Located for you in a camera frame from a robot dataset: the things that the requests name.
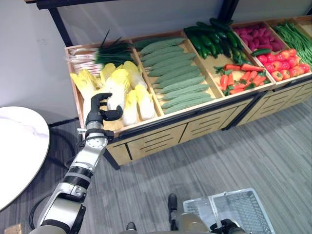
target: gray carpet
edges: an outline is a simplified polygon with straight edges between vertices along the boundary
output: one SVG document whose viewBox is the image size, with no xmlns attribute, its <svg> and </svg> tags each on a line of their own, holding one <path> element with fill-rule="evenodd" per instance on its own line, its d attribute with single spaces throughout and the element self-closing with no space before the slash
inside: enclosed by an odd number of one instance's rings
<svg viewBox="0 0 312 234">
<path fill-rule="evenodd" d="M 78 122 L 59 129 L 75 142 Z M 52 136 L 49 153 L 67 160 L 70 151 Z M 65 171 L 46 162 L 37 177 L 0 213 L 4 228 L 22 223 L 52 192 Z M 312 233 L 312 99 L 274 115 L 185 142 L 115 171 L 103 160 L 85 201 L 81 234 L 116 234 L 134 221 L 139 233 L 168 230 L 167 196 L 178 205 L 190 198 L 254 188 L 277 234 Z"/>
</svg>

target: white round table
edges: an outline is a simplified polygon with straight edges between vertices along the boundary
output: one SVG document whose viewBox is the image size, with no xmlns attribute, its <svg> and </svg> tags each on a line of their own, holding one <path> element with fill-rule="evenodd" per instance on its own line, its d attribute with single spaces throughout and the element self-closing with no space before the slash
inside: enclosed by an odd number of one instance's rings
<svg viewBox="0 0 312 234">
<path fill-rule="evenodd" d="M 37 112 L 0 108 L 0 211 L 24 191 L 48 153 L 49 127 Z"/>
</svg>

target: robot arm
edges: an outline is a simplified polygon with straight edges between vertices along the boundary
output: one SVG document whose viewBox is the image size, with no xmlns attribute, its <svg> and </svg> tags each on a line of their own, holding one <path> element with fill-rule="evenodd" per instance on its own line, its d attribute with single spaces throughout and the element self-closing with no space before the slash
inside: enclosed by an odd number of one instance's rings
<svg viewBox="0 0 312 234">
<path fill-rule="evenodd" d="M 57 185 L 30 234 L 77 234 L 86 211 L 83 206 L 95 168 L 104 154 L 108 139 L 114 132 L 103 130 L 103 120 L 122 116 L 122 108 L 100 110 L 101 102 L 112 94 L 97 94 L 91 98 L 91 111 L 86 120 L 85 145 L 77 154 L 63 182 Z"/>
</svg>

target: red tomato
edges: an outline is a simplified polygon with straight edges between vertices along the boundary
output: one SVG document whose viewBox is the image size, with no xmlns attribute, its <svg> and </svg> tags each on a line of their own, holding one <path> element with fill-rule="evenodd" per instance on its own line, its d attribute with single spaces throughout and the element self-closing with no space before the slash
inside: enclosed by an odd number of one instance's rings
<svg viewBox="0 0 312 234">
<path fill-rule="evenodd" d="M 300 63 L 300 57 L 298 55 L 295 55 L 294 58 L 296 59 L 296 66 Z"/>
<path fill-rule="evenodd" d="M 300 67 L 300 66 L 295 66 L 295 67 L 293 67 L 293 68 L 297 70 L 298 75 L 304 74 L 304 69 L 303 69 L 302 67 Z"/>
<path fill-rule="evenodd" d="M 278 72 L 278 71 L 275 71 L 275 72 L 272 72 L 272 77 L 277 81 L 282 81 L 283 80 L 283 75 Z"/>
<path fill-rule="evenodd" d="M 280 71 L 282 70 L 282 62 L 280 61 L 275 61 L 272 63 L 273 67 L 274 67 L 274 71 Z"/>
<path fill-rule="evenodd" d="M 276 61 L 280 61 L 280 62 L 285 61 L 285 57 L 281 53 L 275 55 L 275 59 Z"/>
<path fill-rule="evenodd" d="M 268 70 L 269 73 L 272 73 L 274 71 L 274 67 L 270 63 L 264 64 L 264 67 Z"/>
<path fill-rule="evenodd" d="M 289 74 L 291 75 L 291 77 L 296 77 L 298 74 L 297 70 L 292 68 L 289 70 Z"/>
<path fill-rule="evenodd" d="M 293 68 L 296 66 L 296 59 L 294 57 L 290 57 L 288 60 L 287 60 L 287 63 L 289 64 L 290 68 Z"/>
<path fill-rule="evenodd" d="M 306 63 L 302 63 L 302 64 L 300 64 L 299 66 L 300 66 L 301 68 L 303 68 L 304 73 L 307 73 L 307 72 L 310 71 L 310 66 L 309 66 L 308 64 L 306 64 Z"/>
<path fill-rule="evenodd" d="M 268 54 L 267 55 L 267 60 L 268 62 L 274 62 L 276 59 L 275 59 L 275 55 L 273 54 Z"/>
<path fill-rule="evenodd" d="M 288 70 L 289 68 L 290 68 L 290 66 L 286 61 L 282 62 L 282 69 Z"/>
<path fill-rule="evenodd" d="M 260 62 L 262 62 L 262 64 L 265 64 L 268 62 L 268 59 L 265 55 L 259 55 L 257 58 L 259 59 Z"/>
<path fill-rule="evenodd" d="M 289 54 L 290 54 L 291 57 L 297 55 L 296 49 L 293 49 L 293 48 L 292 48 L 292 49 L 289 49 L 288 52 L 289 52 Z"/>
<path fill-rule="evenodd" d="M 281 70 L 280 73 L 283 75 L 283 79 L 289 79 L 291 77 L 287 70 Z"/>
<path fill-rule="evenodd" d="M 285 58 L 285 60 L 289 59 L 291 56 L 288 50 L 283 50 L 280 54 Z"/>
</svg>

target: plastic basket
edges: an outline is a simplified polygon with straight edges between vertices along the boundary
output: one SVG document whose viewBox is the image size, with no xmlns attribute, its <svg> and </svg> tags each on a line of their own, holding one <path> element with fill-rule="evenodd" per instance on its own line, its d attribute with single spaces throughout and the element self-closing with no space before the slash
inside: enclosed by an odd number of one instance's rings
<svg viewBox="0 0 312 234">
<path fill-rule="evenodd" d="M 198 215 L 210 227 L 221 220 L 236 221 L 247 233 L 274 234 L 272 224 L 254 189 L 224 192 L 183 202 L 184 212 Z"/>
</svg>

